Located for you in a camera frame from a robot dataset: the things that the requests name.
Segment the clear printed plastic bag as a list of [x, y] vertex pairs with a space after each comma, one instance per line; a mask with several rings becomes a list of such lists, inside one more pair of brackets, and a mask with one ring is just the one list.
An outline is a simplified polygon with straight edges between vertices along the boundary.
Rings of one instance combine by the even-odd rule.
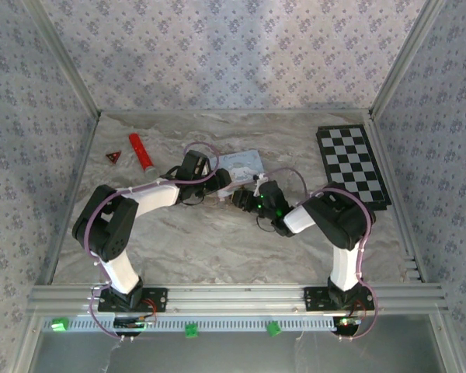
[[257, 150], [220, 155], [219, 168], [226, 169], [231, 178], [231, 183], [221, 190], [231, 190], [233, 193], [252, 184], [254, 175], [265, 172]]

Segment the red tube with silver end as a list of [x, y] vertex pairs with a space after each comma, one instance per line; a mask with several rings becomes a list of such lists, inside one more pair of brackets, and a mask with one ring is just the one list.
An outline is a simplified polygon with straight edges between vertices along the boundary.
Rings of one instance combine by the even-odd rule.
[[148, 175], [151, 179], [157, 178], [157, 169], [155, 168], [153, 161], [151, 160], [151, 157], [148, 155], [147, 150], [143, 145], [139, 134], [129, 134], [128, 138], [144, 173]]

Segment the black and grey chessboard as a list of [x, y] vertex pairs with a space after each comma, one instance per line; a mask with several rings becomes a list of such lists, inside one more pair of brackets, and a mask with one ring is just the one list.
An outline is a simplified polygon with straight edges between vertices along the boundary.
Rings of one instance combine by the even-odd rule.
[[330, 183], [338, 183], [374, 211], [385, 211], [391, 206], [388, 190], [362, 124], [319, 127], [316, 139]]

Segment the grey metal sheet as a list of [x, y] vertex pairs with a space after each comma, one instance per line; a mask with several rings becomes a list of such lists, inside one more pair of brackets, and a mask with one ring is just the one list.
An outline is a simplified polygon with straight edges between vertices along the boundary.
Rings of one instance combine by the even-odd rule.
[[40, 334], [26, 373], [447, 373], [427, 317], [386, 315], [356, 341], [331, 332], [157, 333], [118, 342], [101, 332]]

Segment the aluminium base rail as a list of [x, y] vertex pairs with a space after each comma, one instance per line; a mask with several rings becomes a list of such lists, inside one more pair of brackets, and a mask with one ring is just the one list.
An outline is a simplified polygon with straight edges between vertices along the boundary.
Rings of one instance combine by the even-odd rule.
[[[165, 314], [178, 315], [302, 315], [304, 287], [299, 284], [168, 285]], [[375, 309], [380, 315], [423, 315], [448, 311], [439, 284], [375, 284]], [[85, 315], [87, 286], [53, 285], [33, 288], [27, 315]]]

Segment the aluminium frame side rail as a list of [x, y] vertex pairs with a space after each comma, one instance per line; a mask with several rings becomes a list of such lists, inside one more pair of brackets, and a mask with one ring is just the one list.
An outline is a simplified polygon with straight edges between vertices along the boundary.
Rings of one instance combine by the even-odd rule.
[[391, 211], [395, 227], [398, 231], [398, 240], [403, 252], [404, 261], [406, 262], [405, 278], [411, 282], [427, 283], [429, 278], [423, 265], [423, 260], [417, 246], [414, 231], [412, 230], [411, 221], [405, 209], [405, 203], [390, 156], [388, 155], [384, 143], [383, 135], [370, 114], [367, 115], [366, 129], [388, 191], [388, 196], [391, 200], [391, 207], [389, 210]]
[[50, 241], [48, 250], [40, 265], [40, 273], [35, 282], [35, 285], [51, 285], [55, 270], [57, 268], [59, 256], [63, 242], [68, 230], [69, 221], [75, 206], [78, 188], [82, 181], [82, 175], [85, 171], [85, 166], [89, 157], [90, 148], [92, 146], [93, 138], [96, 133], [96, 128], [99, 123], [100, 113], [96, 113], [93, 119], [89, 120], [88, 129], [82, 139], [80, 153], [75, 159], [75, 164], [71, 172], [71, 178], [64, 195], [64, 210], [61, 222], [58, 228], [54, 229], [53, 238]]

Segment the aluminium frame corner post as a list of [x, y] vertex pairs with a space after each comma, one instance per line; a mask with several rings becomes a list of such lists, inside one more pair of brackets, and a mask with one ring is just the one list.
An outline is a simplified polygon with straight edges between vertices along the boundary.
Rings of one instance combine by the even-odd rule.
[[372, 120], [377, 120], [384, 112], [437, 16], [445, 6], [446, 1], [425, 0], [421, 11], [410, 29], [409, 35], [391, 66], [384, 84], [370, 107], [369, 113]]
[[40, 0], [21, 0], [27, 12], [30, 14], [35, 23], [38, 32], [53, 54], [58, 67], [62, 70], [65, 78], [73, 88], [76, 96], [89, 115], [95, 120], [99, 119], [99, 109], [92, 98], [82, 77], [78, 73], [75, 63], [71, 58], [67, 48], [61, 41], [61, 38], [50, 21], [45, 8]]

